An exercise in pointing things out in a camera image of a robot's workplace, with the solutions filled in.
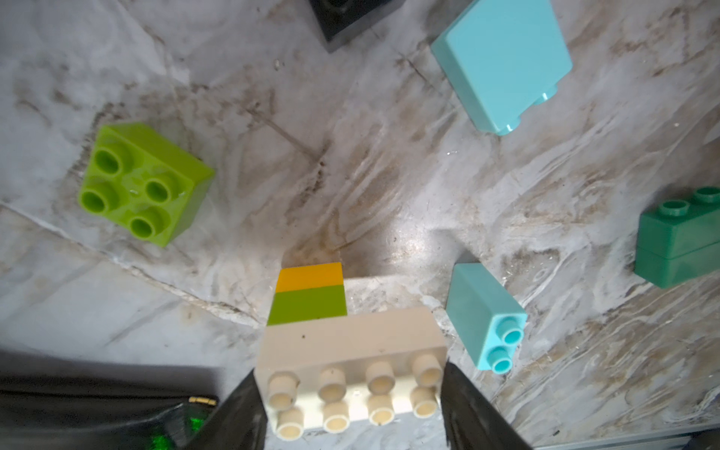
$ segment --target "yellow brick top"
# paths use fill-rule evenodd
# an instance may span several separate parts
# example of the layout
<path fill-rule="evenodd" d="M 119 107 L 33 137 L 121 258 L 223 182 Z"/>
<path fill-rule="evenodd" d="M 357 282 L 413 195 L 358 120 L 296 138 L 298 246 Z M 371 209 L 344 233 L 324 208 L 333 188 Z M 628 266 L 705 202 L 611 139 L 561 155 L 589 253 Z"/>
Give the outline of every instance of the yellow brick top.
<path fill-rule="evenodd" d="M 300 291 L 315 287 L 343 284 L 343 265 L 340 263 L 282 269 L 275 292 Z"/>

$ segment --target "lego duplo brick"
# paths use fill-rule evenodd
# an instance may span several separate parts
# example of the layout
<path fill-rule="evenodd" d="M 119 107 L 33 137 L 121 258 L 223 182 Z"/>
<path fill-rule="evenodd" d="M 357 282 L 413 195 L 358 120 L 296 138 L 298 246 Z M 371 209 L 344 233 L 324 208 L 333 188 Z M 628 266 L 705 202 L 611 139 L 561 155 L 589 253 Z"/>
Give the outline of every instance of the lego duplo brick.
<path fill-rule="evenodd" d="M 343 284 L 343 266 L 340 263 L 282 269 L 275 292 L 299 291 L 314 287 L 340 286 Z"/>
<path fill-rule="evenodd" d="M 447 347 L 426 307 L 267 327 L 254 371 L 271 429 L 344 431 L 351 421 L 430 417 Z"/>
<path fill-rule="evenodd" d="M 482 264 L 455 265 L 446 310 L 479 370 L 512 369 L 528 315 Z"/>
<path fill-rule="evenodd" d="M 497 135 L 572 69 L 549 0 L 476 0 L 431 48 L 475 127 Z"/>
<path fill-rule="evenodd" d="M 400 8 L 405 0 L 309 0 L 328 52 Z"/>
<path fill-rule="evenodd" d="M 282 269 L 268 325 L 347 315 L 340 263 Z"/>
<path fill-rule="evenodd" d="M 635 256 L 635 273 L 663 289 L 718 269 L 720 242 L 677 258 L 663 258 L 643 248 L 638 248 Z"/>
<path fill-rule="evenodd" d="M 705 186 L 690 199 L 663 202 L 640 216 L 637 247 L 677 258 L 720 242 L 720 188 Z"/>
<path fill-rule="evenodd" d="M 141 123 L 100 128 L 78 195 L 91 214 L 160 247 L 185 231 L 215 172 Z"/>
<path fill-rule="evenodd" d="M 301 322 L 347 315 L 345 287 L 325 286 L 299 291 L 277 292 L 268 325 Z"/>

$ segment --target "green brick top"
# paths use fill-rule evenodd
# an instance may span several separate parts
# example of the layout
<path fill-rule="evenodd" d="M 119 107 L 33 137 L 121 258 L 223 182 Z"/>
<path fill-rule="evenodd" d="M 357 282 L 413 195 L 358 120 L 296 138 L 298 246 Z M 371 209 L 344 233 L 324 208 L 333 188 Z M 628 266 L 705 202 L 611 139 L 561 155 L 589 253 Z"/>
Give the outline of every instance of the green brick top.
<path fill-rule="evenodd" d="M 345 287 L 325 286 L 276 292 L 268 326 L 348 315 Z"/>
<path fill-rule="evenodd" d="M 668 200 L 640 216 L 638 248 L 677 258 L 720 241 L 720 188 L 701 187 L 688 200 Z"/>
<path fill-rule="evenodd" d="M 214 177 L 210 167 L 147 125 L 105 125 L 78 201 L 136 238 L 164 247 L 192 224 Z"/>

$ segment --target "marble surface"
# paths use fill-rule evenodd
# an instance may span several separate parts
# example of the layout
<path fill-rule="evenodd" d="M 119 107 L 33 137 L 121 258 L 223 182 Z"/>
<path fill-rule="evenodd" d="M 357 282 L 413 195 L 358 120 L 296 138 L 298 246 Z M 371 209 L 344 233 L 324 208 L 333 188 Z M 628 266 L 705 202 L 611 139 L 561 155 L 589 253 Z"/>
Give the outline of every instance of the marble surface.
<path fill-rule="evenodd" d="M 639 213 L 720 183 L 720 4 L 553 1 L 575 67 L 498 138 L 428 47 L 468 3 L 406 2 L 327 54 L 302 0 L 3 2 L 2 346 L 192 355 L 226 395 L 280 268 L 342 261 L 350 313 L 429 306 L 533 445 L 720 419 L 720 275 L 663 291 L 632 273 Z M 76 204 L 98 127 L 135 120 L 217 169 L 165 249 Z M 443 310 L 474 259 L 530 315 L 504 377 L 472 368 Z M 283 448 L 443 448 L 436 419 Z"/>

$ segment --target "lime green duplo brick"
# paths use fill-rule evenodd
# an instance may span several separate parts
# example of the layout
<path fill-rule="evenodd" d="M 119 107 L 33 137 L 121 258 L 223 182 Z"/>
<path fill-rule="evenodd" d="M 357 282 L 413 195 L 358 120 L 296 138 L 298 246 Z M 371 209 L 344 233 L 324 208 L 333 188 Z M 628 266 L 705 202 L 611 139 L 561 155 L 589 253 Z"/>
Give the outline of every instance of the lime green duplo brick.
<path fill-rule="evenodd" d="M 268 325 L 334 318 L 341 315 L 348 315 L 343 285 L 278 292 L 272 302 Z"/>
<path fill-rule="evenodd" d="M 640 216 L 635 273 L 666 288 L 720 269 L 720 188 L 663 202 Z"/>
<path fill-rule="evenodd" d="M 185 231 L 215 171 L 142 123 L 98 132 L 78 201 L 160 247 Z"/>

